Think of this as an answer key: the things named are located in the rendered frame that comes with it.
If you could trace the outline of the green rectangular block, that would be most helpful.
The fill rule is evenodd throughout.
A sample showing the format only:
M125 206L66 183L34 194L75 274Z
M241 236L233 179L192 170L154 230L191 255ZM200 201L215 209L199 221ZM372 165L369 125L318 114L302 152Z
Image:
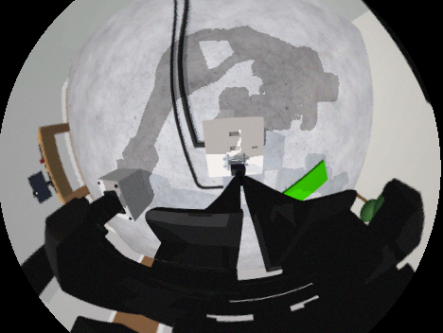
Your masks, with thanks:
M295 182L294 185L291 185L290 188L284 190L283 193L287 194L287 196L303 201L306 197L309 197L310 194L316 192L316 190L320 188L320 185L327 181L328 174L326 173L325 162L324 160L321 160L321 162L317 163L317 166L314 166L305 177L299 179L299 181Z

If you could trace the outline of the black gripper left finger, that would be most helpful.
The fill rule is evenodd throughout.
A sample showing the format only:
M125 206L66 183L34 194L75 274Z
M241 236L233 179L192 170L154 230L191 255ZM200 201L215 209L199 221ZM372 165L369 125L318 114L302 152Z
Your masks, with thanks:
M160 242L228 246L229 269L236 269L244 217L240 197L240 178L234 175L206 209L156 207L146 212L145 219Z

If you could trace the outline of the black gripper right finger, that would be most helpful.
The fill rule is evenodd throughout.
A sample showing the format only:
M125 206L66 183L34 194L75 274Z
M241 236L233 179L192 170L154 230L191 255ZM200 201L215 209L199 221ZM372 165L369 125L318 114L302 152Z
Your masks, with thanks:
M358 199L356 190L348 189L301 201L248 175L243 175L243 179L244 198L256 229L266 272L282 270L280 263L313 221L350 209Z

